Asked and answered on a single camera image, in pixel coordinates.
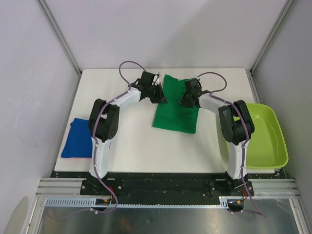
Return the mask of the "green t shirt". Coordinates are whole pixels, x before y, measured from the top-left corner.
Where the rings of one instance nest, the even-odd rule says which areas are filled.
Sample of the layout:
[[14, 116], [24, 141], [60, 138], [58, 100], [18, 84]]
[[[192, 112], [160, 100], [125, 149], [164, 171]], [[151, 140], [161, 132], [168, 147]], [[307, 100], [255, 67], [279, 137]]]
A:
[[180, 104], [186, 92], [186, 81], [187, 79], [179, 80], [170, 75], [164, 76], [163, 93], [167, 103], [157, 106], [153, 127], [188, 134], [196, 133], [199, 108], [186, 108]]

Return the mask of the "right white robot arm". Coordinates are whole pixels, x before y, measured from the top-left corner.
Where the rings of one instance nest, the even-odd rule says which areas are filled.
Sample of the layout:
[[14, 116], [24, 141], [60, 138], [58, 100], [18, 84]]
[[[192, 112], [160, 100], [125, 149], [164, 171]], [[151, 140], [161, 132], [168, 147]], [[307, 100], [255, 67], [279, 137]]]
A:
[[217, 97], [209, 91], [203, 91], [198, 79], [185, 82], [186, 92], [180, 104], [187, 108], [198, 107], [209, 110], [219, 118], [223, 138], [229, 145], [229, 163], [225, 172], [226, 179], [222, 191], [229, 195], [245, 192], [251, 196], [252, 186], [247, 183], [247, 148], [255, 126], [246, 102], [230, 102]]

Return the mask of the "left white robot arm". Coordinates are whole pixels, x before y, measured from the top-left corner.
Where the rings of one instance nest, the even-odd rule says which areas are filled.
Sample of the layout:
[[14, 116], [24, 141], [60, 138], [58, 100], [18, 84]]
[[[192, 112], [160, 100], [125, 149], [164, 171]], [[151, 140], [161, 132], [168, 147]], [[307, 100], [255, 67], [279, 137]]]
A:
[[91, 183], [91, 190], [97, 195], [104, 194], [108, 183], [103, 178], [108, 173], [108, 156], [112, 139], [119, 126], [120, 111], [148, 98], [153, 104], [166, 104], [167, 99], [159, 81], [160, 74], [143, 71], [141, 77], [128, 85], [126, 91], [106, 101], [97, 99], [88, 120], [88, 128], [92, 136], [92, 164], [89, 173], [96, 177]]

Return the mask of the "blue t shirt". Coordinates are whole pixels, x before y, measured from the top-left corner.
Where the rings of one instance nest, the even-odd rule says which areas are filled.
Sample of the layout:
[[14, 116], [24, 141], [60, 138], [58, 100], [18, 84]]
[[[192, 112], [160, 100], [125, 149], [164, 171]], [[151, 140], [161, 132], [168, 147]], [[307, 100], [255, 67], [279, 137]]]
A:
[[88, 128], [88, 120], [74, 118], [70, 124], [61, 158], [92, 158], [93, 155], [93, 143]]

